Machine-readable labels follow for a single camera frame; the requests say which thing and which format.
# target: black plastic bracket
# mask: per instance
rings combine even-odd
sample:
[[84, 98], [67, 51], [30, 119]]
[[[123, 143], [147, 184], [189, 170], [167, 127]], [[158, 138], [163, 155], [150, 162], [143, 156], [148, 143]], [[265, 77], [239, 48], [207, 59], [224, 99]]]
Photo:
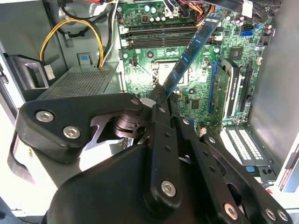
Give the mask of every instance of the black plastic bracket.
[[[102, 115], [104, 127], [115, 116], [137, 115], [141, 110], [142, 103], [128, 93], [31, 101], [20, 108], [15, 128], [19, 138], [33, 149], [56, 161], [72, 162], [90, 140], [92, 118]], [[54, 119], [39, 121], [39, 111], [52, 113]], [[67, 138], [63, 134], [67, 126], [76, 127], [80, 137]]]
[[[237, 189], [237, 194], [241, 196], [240, 199], [250, 223], [292, 223], [291, 217], [283, 207], [247, 172], [245, 167], [234, 159], [218, 139], [206, 134], [201, 137], [200, 141], [210, 147], [213, 157], [224, 167], [225, 172], [222, 172], [223, 178], [221, 177], [221, 179]], [[273, 212], [275, 220], [269, 217], [267, 210]], [[288, 221], [280, 217], [279, 210], [283, 211]]]
[[151, 124], [139, 144], [148, 144], [144, 199], [149, 209], [161, 217], [179, 208], [181, 189], [176, 131], [171, 128], [167, 107], [152, 107]]
[[[232, 195], [225, 184], [221, 171], [211, 154], [209, 146], [199, 141], [195, 130], [189, 121], [178, 117], [179, 132], [182, 134], [180, 148], [187, 149], [185, 152], [191, 160], [195, 179], [199, 191], [202, 192], [201, 200], [205, 202], [206, 214], [211, 223], [249, 223], [248, 219], [239, 210]], [[228, 216], [225, 205], [233, 207], [236, 220]]]

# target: green circuit board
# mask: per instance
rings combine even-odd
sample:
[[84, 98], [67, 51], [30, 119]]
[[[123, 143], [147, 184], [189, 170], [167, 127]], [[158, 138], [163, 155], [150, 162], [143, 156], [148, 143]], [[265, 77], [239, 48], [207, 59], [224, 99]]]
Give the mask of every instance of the green circuit board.
[[[144, 10], [146, 6], [150, 8], [148, 12], [146, 12], [148, 8], [146, 11]], [[195, 21], [196, 14], [190, 10], [191, 13], [188, 18], [180, 18], [175, 15], [171, 18], [167, 17], [165, 21], [155, 20], [154, 22], [145, 23], [142, 20], [144, 15], [149, 18], [165, 15], [163, 2], [123, 3], [120, 4], [120, 7], [119, 21], [121, 22], [119, 22], [119, 29], [122, 45], [120, 52], [124, 66], [126, 90], [137, 97], [147, 97], [156, 82], [160, 84], [164, 82], [184, 51], [187, 43], [180, 44], [179, 40], [183, 42], [184, 36], [188, 38], [192, 32], [195, 33], [196, 31], [193, 31], [192, 27], [190, 32], [185, 34], [180, 32], [151, 33], [152, 31], [148, 32], [148, 30], [164, 24], [166, 24], [166, 27], [182, 27], [184, 24]], [[151, 12], [153, 7], [156, 9], [154, 14]], [[237, 16], [240, 15], [230, 13], [232, 18]], [[232, 116], [223, 117], [230, 77], [221, 69], [219, 64], [223, 58], [230, 58], [240, 66], [240, 75], [243, 76], [249, 60], [252, 60], [252, 76], [249, 81], [247, 95], [253, 95], [265, 48], [258, 46], [260, 36], [264, 32], [264, 24], [255, 25], [254, 35], [251, 37], [240, 36], [241, 28], [231, 20], [223, 20], [220, 27], [222, 28], [216, 33], [216, 39], [220, 40], [221, 44], [205, 45], [175, 90], [181, 115], [191, 120], [199, 135], [205, 131], [218, 134], [222, 126], [237, 126], [248, 121], [251, 102], [247, 101], [242, 112], [236, 109]], [[133, 35], [125, 34], [127, 30], [132, 29], [139, 30], [139, 35], [134, 36], [135, 33]], [[177, 46], [159, 47], [160, 41], [167, 40], [167, 38], [170, 38], [171, 41], [178, 40]], [[211, 85], [214, 87], [212, 100]], [[239, 89], [238, 103], [240, 103], [239, 99], [243, 89], [242, 81]], [[209, 104], [212, 104], [210, 112], [208, 112]]]

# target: blue connector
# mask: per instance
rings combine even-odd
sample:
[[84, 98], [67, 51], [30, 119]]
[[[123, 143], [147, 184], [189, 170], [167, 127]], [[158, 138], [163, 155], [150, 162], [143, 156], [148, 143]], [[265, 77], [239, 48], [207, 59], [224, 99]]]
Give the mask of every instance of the blue connector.
[[241, 30], [240, 36], [245, 37], [245, 36], [253, 36], [254, 31], [253, 30]]

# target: metal grille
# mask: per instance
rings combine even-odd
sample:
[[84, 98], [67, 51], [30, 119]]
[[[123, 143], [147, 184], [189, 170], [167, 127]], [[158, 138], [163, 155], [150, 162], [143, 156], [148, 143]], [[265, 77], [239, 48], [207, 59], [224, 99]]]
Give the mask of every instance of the metal grille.
[[98, 95], [108, 75], [108, 70], [70, 72], [50, 87], [42, 99]]

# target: white label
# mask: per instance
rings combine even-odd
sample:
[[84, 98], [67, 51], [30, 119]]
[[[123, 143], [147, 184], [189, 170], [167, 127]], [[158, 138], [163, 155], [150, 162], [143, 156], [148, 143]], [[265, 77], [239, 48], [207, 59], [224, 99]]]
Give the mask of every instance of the white label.
[[52, 68], [51, 68], [51, 65], [49, 65], [49, 64], [48, 64], [48, 65], [45, 65], [44, 68], [45, 68], [45, 71], [46, 71], [46, 74], [47, 74], [48, 79], [49, 79], [49, 80], [54, 79], [54, 78], [55, 78], [55, 75], [54, 75], [54, 73], [53, 73], [53, 70], [52, 70]]
[[244, 0], [242, 15], [252, 18], [252, 7], [253, 7], [252, 1]]

